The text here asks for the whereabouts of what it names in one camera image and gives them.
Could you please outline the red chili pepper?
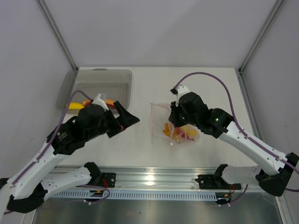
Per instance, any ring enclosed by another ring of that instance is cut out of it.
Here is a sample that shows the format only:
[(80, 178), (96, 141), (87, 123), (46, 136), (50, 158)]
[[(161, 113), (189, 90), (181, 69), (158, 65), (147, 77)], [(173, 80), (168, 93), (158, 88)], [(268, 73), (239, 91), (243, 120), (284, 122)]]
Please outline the red chili pepper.
[(197, 136), (197, 131), (189, 126), (176, 127), (175, 130), (185, 140), (194, 141), (194, 138)]

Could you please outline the clear pink zip top bag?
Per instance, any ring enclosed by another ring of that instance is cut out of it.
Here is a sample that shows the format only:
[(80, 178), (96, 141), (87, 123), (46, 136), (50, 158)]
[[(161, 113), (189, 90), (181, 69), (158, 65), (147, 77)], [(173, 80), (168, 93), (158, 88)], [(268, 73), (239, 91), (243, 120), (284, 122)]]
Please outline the clear pink zip top bag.
[(185, 140), (182, 139), (178, 133), (175, 130), (175, 127), (173, 126), (173, 136), (167, 137), (163, 133), (164, 125), (165, 123), (172, 124), (168, 118), (171, 114), (171, 108), (169, 104), (166, 103), (150, 103), (150, 116), (149, 116), (149, 130), (151, 134), (157, 138), (167, 140), (171, 146), (176, 144), (182, 144), (187, 142), (196, 142), (200, 137), (200, 131), (196, 138), (194, 138), (194, 141)]

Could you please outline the grey translucent plastic tray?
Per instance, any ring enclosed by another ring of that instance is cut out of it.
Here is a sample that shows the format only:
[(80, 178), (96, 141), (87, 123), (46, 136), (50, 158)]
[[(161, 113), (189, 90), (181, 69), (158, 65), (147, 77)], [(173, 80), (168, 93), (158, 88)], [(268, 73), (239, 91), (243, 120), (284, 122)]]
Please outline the grey translucent plastic tray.
[(128, 109), (131, 100), (132, 79), (133, 74), (130, 70), (71, 70), (65, 75), (57, 98), (56, 108), (63, 110), (69, 96), (75, 90), (81, 90), (92, 99), (97, 94), (103, 93), (107, 99), (119, 101), (125, 109)]

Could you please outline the orange ginger root toy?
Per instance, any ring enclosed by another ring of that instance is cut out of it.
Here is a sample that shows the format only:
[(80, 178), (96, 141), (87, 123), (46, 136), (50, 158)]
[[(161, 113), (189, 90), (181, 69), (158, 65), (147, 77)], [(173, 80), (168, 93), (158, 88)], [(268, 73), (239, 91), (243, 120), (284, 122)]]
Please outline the orange ginger root toy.
[(167, 137), (172, 137), (173, 136), (173, 125), (170, 123), (165, 123), (164, 125), (164, 129), (163, 129), (163, 133), (167, 136)]

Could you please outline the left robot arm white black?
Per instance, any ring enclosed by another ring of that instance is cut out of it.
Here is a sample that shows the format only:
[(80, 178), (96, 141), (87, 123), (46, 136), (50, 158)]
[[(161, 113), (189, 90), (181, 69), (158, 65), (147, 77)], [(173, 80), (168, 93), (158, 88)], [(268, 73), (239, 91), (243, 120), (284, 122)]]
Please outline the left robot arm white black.
[(0, 180), (1, 213), (28, 213), (61, 191), (82, 185), (100, 185), (102, 172), (94, 162), (54, 178), (46, 178), (46, 175), (88, 141), (104, 134), (112, 138), (140, 121), (118, 101), (114, 102), (114, 107), (118, 117), (103, 100), (94, 100), (79, 110), (78, 115), (58, 125), (47, 137), (44, 148), (25, 168), (11, 178)]

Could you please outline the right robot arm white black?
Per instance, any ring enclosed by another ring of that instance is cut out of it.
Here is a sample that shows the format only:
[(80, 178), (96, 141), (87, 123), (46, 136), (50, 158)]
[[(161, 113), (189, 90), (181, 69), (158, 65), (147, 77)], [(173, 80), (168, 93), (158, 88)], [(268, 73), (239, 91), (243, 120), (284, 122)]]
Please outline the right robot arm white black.
[(256, 163), (253, 167), (221, 164), (213, 177), (214, 185), (258, 185), (273, 196), (282, 196), (299, 161), (295, 153), (285, 154), (270, 147), (256, 136), (245, 133), (236, 119), (220, 108), (209, 109), (196, 93), (172, 89), (176, 100), (171, 103), (169, 121), (175, 127), (192, 125), (202, 133), (226, 142)]

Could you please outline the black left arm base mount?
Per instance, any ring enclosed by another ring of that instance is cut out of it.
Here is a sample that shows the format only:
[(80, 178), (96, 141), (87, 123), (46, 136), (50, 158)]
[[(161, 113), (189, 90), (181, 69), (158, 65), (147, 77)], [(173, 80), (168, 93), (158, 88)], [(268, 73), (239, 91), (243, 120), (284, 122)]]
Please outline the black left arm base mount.
[(96, 186), (114, 188), (116, 184), (116, 173), (102, 173)]

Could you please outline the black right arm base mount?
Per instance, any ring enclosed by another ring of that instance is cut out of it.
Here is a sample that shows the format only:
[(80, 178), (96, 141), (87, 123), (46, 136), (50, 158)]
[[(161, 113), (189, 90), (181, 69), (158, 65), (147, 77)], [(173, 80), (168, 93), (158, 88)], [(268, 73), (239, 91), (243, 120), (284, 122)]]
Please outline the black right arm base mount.
[(198, 175), (195, 181), (199, 184), (200, 189), (208, 190), (241, 190), (242, 186), (239, 183), (228, 184), (221, 177), (216, 175)]

